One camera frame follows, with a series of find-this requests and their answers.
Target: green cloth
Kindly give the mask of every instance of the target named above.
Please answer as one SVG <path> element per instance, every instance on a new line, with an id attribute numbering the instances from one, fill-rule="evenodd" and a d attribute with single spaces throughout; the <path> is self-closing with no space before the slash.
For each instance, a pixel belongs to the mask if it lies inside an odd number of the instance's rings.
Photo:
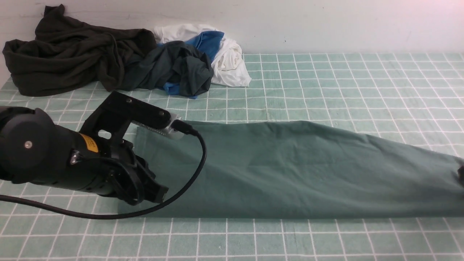
<path id="1" fill-rule="evenodd" d="M 189 122 L 208 158 L 192 187 L 151 217 L 377 218 L 464 215 L 458 157 L 312 122 Z M 193 136 L 170 140 L 138 128 L 145 158 L 166 198 L 197 167 Z M 120 205 L 121 212 L 144 209 Z"/>

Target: screw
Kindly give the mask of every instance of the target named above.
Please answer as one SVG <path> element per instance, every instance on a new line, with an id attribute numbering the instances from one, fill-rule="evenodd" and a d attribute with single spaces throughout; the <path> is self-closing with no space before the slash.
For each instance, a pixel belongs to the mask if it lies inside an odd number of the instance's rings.
<path id="1" fill-rule="evenodd" d="M 25 147 L 26 149 L 32 148 L 32 142 L 31 142 L 31 141 L 26 141 L 26 142 L 24 143 L 24 147 Z"/>

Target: cutting mat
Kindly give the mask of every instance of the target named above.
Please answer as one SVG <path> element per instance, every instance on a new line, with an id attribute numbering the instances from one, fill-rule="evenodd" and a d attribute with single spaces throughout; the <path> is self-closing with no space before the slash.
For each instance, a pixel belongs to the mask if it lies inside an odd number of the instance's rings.
<path id="1" fill-rule="evenodd" d="M 212 86 L 197 100 L 163 91 L 129 95 L 188 120 L 311 120 L 464 157 L 462 53 L 245 55 L 249 88 Z M 99 83 L 47 98 L 18 94 L 0 105 L 45 109 L 78 130 L 107 97 Z M 134 138 L 131 126 L 126 138 Z M 0 193 L 95 214 L 117 202 L 33 185 Z M 464 218 L 378 220 L 88 221 L 0 203 L 0 260 L 463 261 Z"/>

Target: cable connector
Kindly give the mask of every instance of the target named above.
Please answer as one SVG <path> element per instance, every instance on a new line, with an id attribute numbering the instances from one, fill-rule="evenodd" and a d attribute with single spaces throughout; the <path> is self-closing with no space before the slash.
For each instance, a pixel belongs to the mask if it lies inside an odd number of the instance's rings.
<path id="1" fill-rule="evenodd" d="M 196 131 L 192 125 L 185 123 L 181 120 L 175 120 L 171 123 L 171 127 L 175 130 L 178 130 L 187 135 L 198 136 L 198 131 Z"/>

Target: dark teal fabric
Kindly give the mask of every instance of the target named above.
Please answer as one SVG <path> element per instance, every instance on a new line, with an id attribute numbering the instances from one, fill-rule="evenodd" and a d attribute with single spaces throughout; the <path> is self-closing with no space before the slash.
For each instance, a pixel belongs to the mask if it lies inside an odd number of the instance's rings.
<path id="1" fill-rule="evenodd" d="M 463 216 L 458 157 L 312 122 L 190 122 L 208 158 L 193 186 L 148 216 L 377 218 Z M 138 128 L 135 152 L 177 192 L 201 156 L 195 137 L 170 140 Z M 128 212 L 153 206 L 121 204 Z"/>

